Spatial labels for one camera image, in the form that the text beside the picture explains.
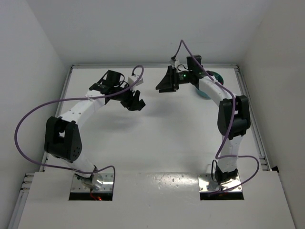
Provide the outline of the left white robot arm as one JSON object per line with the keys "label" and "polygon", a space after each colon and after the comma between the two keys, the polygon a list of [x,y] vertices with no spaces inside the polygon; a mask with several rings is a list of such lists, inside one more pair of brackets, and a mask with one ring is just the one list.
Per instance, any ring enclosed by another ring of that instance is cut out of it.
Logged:
{"label": "left white robot arm", "polygon": [[108,70],[89,87],[85,99],[58,117],[46,122],[44,150],[65,162],[83,179],[91,179],[97,167],[82,152],[80,129],[85,122],[110,100],[115,100],[129,111],[140,111],[145,102],[135,87],[142,84],[142,76],[132,73],[125,78],[122,73]]}

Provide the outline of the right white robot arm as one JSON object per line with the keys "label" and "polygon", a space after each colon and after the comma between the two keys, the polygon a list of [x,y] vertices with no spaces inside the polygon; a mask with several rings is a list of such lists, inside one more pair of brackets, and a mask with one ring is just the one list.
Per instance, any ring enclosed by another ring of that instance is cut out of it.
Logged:
{"label": "right white robot arm", "polygon": [[237,157],[243,136],[251,126],[249,101],[244,95],[235,95],[224,87],[223,78],[216,72],[203,71],[201,56],[187,57],[187,68],[179,70],[180,63],[173,56],[161,82],[156,86],[160,93],[176,92],[181,84],[190,83],[218,106],[217,127],[222,135],[216,153],[216,168],[212,179],[222,184],[238,175]]}

